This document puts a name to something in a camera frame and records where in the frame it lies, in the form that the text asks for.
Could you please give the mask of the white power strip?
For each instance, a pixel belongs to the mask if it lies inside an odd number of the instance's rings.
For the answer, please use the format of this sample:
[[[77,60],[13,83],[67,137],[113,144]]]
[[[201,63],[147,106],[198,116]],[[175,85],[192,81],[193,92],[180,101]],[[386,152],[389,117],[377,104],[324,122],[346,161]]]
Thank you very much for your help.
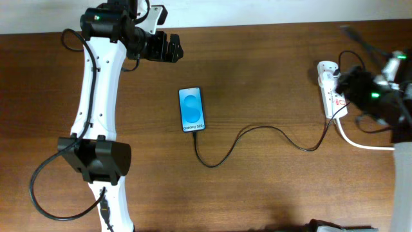
[[[337,80],[321,80],[318,78],[321,88],[324,112],[327,119],[340,119],[348,114],[344,95],[335,92]]]

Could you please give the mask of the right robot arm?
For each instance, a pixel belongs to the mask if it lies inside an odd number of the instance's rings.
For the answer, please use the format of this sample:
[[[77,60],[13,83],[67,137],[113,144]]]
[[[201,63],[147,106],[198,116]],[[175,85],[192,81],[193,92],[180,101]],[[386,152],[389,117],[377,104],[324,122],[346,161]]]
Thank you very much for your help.
[[[393,52],[380,75],[352,68],[338,78],[335,91],[391,127],[395,193],[390,230],[411,231],[411,49]]]

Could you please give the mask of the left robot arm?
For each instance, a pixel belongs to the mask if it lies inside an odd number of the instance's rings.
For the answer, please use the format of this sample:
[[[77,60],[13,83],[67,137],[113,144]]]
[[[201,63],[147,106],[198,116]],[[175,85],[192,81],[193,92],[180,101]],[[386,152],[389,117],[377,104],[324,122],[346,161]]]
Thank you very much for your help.
[[[84,76],[77,116],[70,137],[58,140],[66,162],[82,175],[97,200],[102,231],[134,231],[126,198],[131,147],[117,141],[115,110],[125,59],[176,63],[183,57],[178,35],[156,28],[164,24],[164,5],[139,1],[107,1],[88,8],[80,18]]]

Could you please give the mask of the blue screen Galaxy smartphone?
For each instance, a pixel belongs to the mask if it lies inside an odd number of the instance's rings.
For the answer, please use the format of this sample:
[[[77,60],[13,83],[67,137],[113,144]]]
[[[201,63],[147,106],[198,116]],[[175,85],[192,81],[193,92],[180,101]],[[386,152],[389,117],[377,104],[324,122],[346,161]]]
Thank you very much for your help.
[[[205,117],[199,87],[178,90],[182,130],[185,133],[205,129]]]

